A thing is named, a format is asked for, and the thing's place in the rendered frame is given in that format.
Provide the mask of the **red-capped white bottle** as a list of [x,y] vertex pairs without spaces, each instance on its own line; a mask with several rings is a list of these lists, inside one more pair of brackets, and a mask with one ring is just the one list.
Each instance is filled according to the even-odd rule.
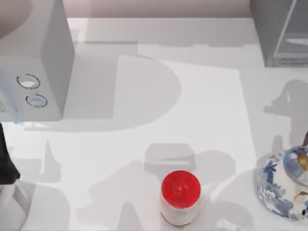
[[200,210],[201,185],[189,171],[168,173],[161,183],[159,207],[162,217],[171,225],[181,227],[193,222]]

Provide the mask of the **small microwave knob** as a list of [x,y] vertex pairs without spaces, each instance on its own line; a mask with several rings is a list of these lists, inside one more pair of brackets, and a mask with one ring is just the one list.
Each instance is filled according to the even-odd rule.
[[42,107],[45,107],[48,104],[47,99],[40,94],[34,94],[34,95],[26,96],[26,102],[30,106],[36,107],[36,108],[42,108]]

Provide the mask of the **large microwave knob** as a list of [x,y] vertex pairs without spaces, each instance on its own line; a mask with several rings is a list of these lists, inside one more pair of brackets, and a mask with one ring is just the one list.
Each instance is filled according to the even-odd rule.
[[21,87],[28,90],[34,90],[40,86],[40,80],[31,74],[17,76],[16,81]]

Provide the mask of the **pale microwave oven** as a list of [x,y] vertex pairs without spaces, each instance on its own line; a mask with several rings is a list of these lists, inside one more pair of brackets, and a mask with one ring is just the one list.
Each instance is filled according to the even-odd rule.
[[[63,0],[0,0],[0,122],[61,120],[74,57]],[[21,87],[16,77],[25,74],[40,86]],[[34,94],[48,104],[30,106]]]

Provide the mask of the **blue and white teapot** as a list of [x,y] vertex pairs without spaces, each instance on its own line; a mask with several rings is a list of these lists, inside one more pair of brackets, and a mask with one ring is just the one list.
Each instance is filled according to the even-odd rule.
[[308,131],[302,145],[271,155],[256,179],[260,202],[290,220],[308,220]]

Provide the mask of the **grey cabinet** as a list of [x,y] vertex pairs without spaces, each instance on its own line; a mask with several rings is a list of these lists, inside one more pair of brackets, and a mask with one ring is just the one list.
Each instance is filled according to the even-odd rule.
[[308,0],[250,0],[265,67],[308,68]]

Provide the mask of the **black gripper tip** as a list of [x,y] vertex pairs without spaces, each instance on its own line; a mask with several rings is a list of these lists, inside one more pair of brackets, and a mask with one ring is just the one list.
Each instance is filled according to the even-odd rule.
[[0,123],[0,185],[13,185],[20,177],[20,172],[10,158],[3,126]]

